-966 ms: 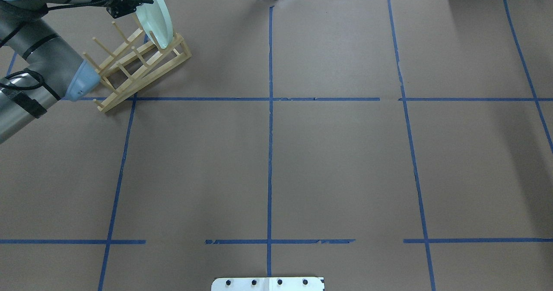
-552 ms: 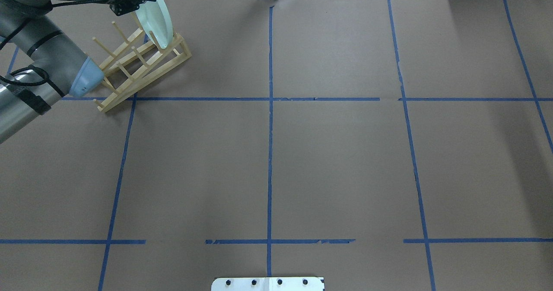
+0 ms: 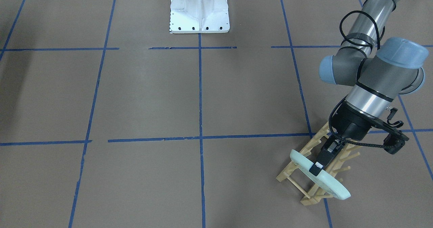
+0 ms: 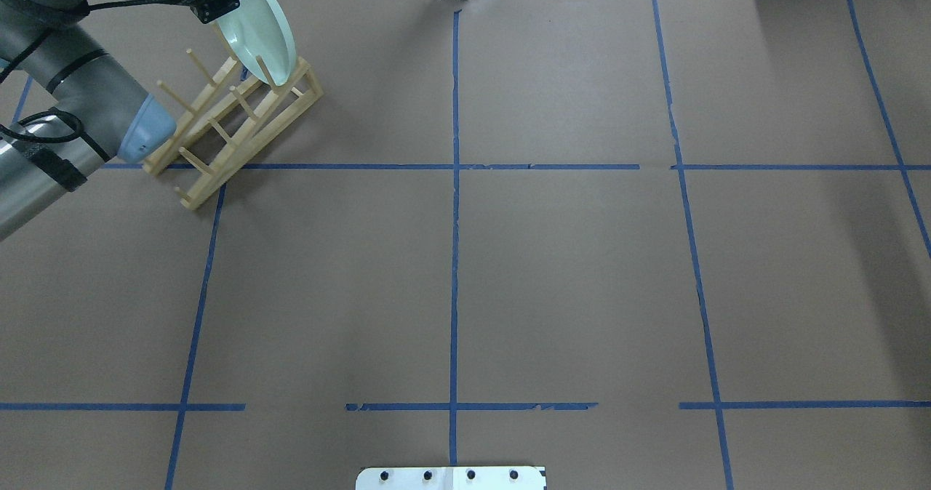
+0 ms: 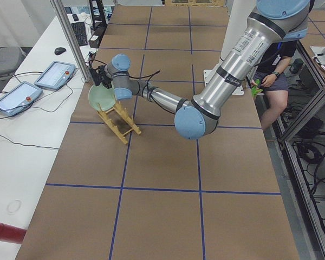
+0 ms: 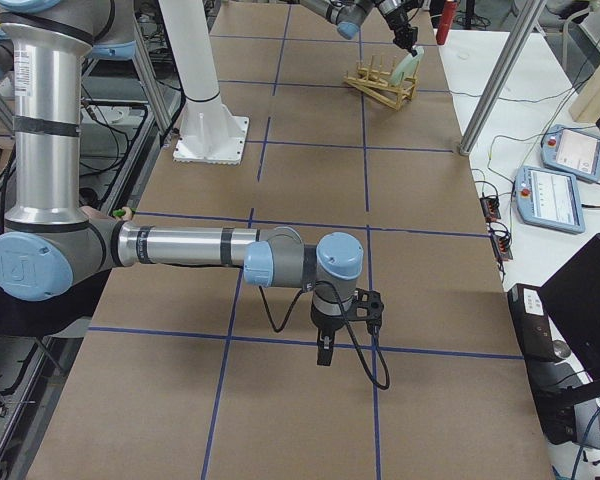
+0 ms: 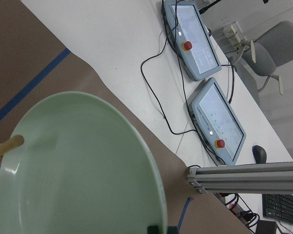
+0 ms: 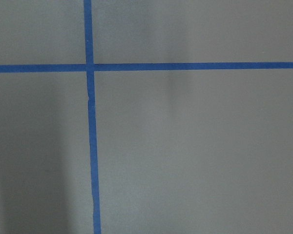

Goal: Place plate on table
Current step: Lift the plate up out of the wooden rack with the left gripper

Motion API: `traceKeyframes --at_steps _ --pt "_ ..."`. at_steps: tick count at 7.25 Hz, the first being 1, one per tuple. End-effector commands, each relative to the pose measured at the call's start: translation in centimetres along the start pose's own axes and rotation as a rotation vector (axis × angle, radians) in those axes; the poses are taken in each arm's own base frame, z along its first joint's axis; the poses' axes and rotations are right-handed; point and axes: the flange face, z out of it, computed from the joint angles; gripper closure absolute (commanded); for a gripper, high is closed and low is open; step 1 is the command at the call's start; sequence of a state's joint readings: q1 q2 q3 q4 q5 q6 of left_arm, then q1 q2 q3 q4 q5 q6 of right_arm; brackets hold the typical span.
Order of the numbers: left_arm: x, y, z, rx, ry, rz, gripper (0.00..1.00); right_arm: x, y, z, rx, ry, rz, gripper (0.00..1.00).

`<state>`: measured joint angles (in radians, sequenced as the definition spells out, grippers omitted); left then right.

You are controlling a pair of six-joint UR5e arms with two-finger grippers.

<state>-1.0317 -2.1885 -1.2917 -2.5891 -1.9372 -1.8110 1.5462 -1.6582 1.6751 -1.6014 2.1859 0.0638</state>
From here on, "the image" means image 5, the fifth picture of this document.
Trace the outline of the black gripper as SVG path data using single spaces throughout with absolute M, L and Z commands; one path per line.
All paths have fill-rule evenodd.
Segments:
M 102 76 L 102 82 L 100 83 L 100 85 L 103 85 L 107 89 L 110 89 L 112 87 L 112 79 L 107 76 L 105 68 L 106 66 L 98 66 L 96 71 Z

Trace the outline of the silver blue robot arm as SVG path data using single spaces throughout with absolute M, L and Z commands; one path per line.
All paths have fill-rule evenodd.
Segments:
M 221 64 L 213 68 L 208 83 L 191 100 L 183 99 L 146 81 L 130 79 L 129 57 L 117 54 L 100 71 L 110 79 L 117 100 L 137 95 L 175 114 L 177 132 L 199 139 L 218 126 L 220 109 L 273 43 L 299 40 L 307 33 L 313 1 L 257 1 L 247 17 L 247 28 Z

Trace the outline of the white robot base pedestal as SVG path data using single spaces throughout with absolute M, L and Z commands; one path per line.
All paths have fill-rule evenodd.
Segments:
M 262 56 L 268 44 L 262 32 L 256 1 L 234 1 L 227 25 L 221 57 L 213 72 L 209 73 L 208 84 L 200 96 L 207 99 L 227 99 L 241 86 L 251 68 Z

